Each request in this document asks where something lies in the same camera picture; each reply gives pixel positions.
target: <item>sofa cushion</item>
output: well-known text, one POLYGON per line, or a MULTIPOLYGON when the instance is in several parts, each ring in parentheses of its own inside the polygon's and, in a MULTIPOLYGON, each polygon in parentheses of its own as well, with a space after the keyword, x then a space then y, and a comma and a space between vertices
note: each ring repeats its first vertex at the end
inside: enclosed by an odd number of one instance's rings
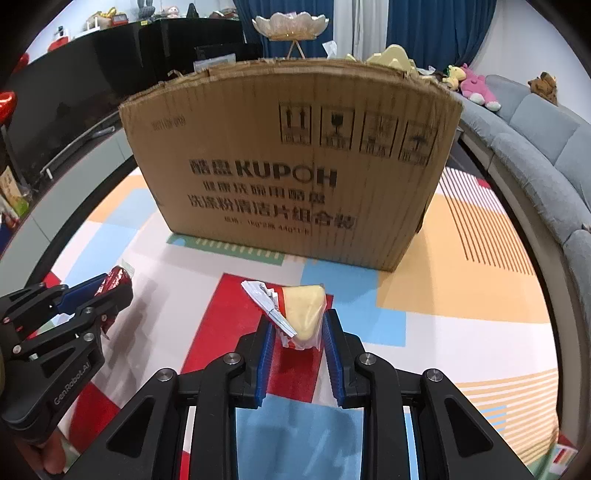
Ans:
POLYGON ((519 107, 521 101, 530 94, 530 88, 526 85, 506 79, 500 75, 488 75, 486 85, 495 94, 501 104, 501 110, 496 114, 509 123, 511 117, 519 107))
POLYGON ((574 187, 525 138, 516 132, 500 134, 491 148, 531 199, 560 245, 583 223, 591 224, 591 212, 574 187))
POLYGON ((491 147, 492 141, 498 134, 513 131, 505 121, 483 106, 471 102, 459 93, 454 93, 454 96, 464 106, 461 117, 463 123, 478 135, 488 148, 491 147))
POLYGON ((591 210, 591 127, 580 126, 554 164, 591 210))
POLYGON ((591 334, 591 233, 585 230, 573 232, 564 243, 563 251, 583 306, 587 332, 591 334))
POLYGON ((579 123, 542 97, 530 93, 509 123, 550 160, 552 165, 579 123))

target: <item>metal screw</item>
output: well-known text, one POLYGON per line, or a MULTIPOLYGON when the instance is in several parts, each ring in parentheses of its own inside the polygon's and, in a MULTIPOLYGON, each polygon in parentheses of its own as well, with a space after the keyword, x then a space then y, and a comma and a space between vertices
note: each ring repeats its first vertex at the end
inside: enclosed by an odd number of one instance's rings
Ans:
POLYGON ((376 356, 372 353, 362 353, 359 355, 359 361, 364 365, 373 365, 376 360, 376 356))
POLYGON ((437 368, 430 368, 425 372, 425 375, 432 382, 440 382, 443 380, 443 374, 437 368))
POLYGON ((163 368, 156 372, 156 378, 161 382, 167 382, 170 380, 174 375, 174 370, 172 368, 163 368))
POLYGON ((226 353, 226 355, 223 356, 224 363, 227 363, 228 365, 236 365, 240 360, 242 360, 242 357, 236 352, 226 353))

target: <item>red wrapper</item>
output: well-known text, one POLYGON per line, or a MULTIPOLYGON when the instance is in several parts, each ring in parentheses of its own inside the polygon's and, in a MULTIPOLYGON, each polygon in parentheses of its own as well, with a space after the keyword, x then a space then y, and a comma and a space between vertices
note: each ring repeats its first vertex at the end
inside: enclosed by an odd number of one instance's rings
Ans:
MULTIPOLYGON (((113 267, 113 269, 109 272, 106 278, 103 280, 103 283, 100 284, 99 289, 95 293, 95 297, 101 295, 102 293, 109 291, 115 288, 119 284, 131 284, 131 277, 127 273, 127 270, 123 267, 117 266, 113 267)), ((115 323, 115 319, 117 315, 103 315, 100 319, 100 329, 103 331, 105 336, 107 332, 111 328, 111 325, 115 323)))

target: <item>colorful floor mat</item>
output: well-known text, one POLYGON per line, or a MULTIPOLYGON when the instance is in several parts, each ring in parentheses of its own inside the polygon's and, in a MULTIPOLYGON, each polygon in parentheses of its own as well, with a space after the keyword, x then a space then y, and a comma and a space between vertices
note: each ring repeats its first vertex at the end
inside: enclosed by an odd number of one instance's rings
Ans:
MULTIPOLYGON (((103 342, 105 365, 60 424, 81 451, 155 371, 202 368, 255 329, 243 278, 324 284, 343 329, 366 350, 400 369, 440 368, 526 465, 537 468, 554 447, 558 373, 544 297, 501 204, 466 173, 446 169, 422 230, 396 272, 383 273, 172 235, 136 171, 53 274, 74 285, 122 261, 134 271, 134 301, 103 342)), ((236 421, 242 479, 358 478, 362 413, 337 408, 316 351, 278 348, 263 407, 236 421)), ((411 464, 416 478, 412 453, 411 464)))

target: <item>human hand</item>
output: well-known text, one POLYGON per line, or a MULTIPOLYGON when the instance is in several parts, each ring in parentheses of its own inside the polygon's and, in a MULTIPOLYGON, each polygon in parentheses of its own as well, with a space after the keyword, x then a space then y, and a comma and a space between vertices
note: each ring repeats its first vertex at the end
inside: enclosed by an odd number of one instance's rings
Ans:
POLYGON ((61 445, 61 432, 56 430, 48 441, 32 446, 19 438, 14 440, 24 459, 35 471, 45 470, 52 475, 62 473, 66 467, 66 453, 61 445))

